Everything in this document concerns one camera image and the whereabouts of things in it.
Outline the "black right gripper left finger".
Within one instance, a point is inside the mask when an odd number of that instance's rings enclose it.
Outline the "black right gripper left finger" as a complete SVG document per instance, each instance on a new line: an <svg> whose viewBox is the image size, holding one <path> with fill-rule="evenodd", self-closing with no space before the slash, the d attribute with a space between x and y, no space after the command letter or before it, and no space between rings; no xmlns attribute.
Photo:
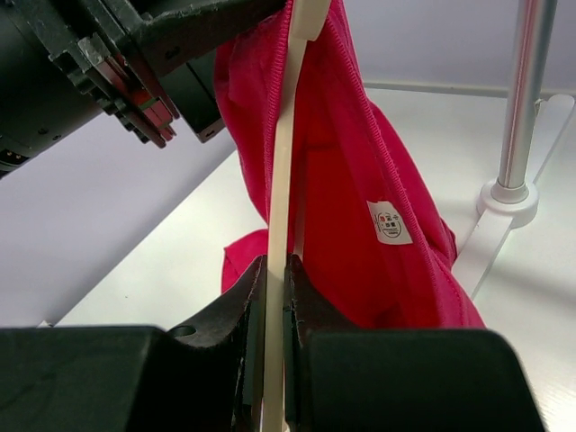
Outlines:
<svg viewBox="0 0 576 432"><path fill-rule="evenodd" d="M258 257L223 295L168 331L3 329L2 430L257 430L265 281Z"/></svg>

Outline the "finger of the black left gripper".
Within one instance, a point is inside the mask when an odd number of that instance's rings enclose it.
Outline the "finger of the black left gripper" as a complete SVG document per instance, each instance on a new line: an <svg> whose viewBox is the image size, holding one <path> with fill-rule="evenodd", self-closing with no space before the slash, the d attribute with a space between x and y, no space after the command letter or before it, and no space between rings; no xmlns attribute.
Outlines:
<svg viewBox="0 0 576 432"><path fill-rule="evenodd" d="M191 59L160 78L160 84L181 117L202 143L223 129L213 87L215 54L216 51L212 50Z"/></svg>
<svg viewBox="0 0 576 432"><path fill-rule="evenodd" d="M157 77L196 59L282 10L283 0L109 1Z"/></svg>

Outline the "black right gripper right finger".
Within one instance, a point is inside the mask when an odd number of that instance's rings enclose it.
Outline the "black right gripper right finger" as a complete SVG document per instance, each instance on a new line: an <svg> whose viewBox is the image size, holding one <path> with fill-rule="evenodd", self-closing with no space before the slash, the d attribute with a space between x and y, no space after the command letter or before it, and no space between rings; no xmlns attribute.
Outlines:
<svg viewBox="0 0 576 432"><path fill-rule="evenodd" d="M285 417L293 431L541 431L515 351L479 329L362 329L285 270Z"/></svg>

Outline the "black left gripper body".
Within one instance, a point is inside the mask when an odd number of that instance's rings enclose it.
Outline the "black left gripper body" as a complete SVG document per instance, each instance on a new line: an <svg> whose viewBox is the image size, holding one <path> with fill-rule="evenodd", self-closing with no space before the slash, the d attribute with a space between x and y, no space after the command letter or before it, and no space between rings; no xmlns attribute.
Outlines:
<svg viewBox="0 0 576 432"><path fill-rule="evenodd" d="M159 148L175 105L106 1L1 3L1 175L100 113Z"/></svg>

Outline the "beige wooden hanger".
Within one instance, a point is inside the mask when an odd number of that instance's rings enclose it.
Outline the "beige wooden hanger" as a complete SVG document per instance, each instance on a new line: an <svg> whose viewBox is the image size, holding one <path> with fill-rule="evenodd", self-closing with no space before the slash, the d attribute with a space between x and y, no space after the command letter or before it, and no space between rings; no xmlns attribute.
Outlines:
<svg viewBox="0 0 576 432"><path fill-rule="evenodd" d="M260 425L262 431L283 429L284 268L287 258L295 99L305 50L310 41L319 37L329 6L329 0L292 3L281 105L274 135L265 286L264 375Z"/></svg>

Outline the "red t shirt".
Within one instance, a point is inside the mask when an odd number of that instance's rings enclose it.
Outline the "red t shirt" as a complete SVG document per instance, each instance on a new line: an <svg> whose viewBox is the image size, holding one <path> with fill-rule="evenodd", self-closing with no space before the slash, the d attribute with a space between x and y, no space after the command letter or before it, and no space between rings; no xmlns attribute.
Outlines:
<svg viewBox="0 0 576 432"><path fill-rule="evenodd" d="M220 45L214 87L244 182L270 212L275 124L290 13ZM455 280L455 236L401 138L368 98L342 2L303 59L296 93L292 209L305 208L303 265L312 285L368 329L479 328Z"/></svg>

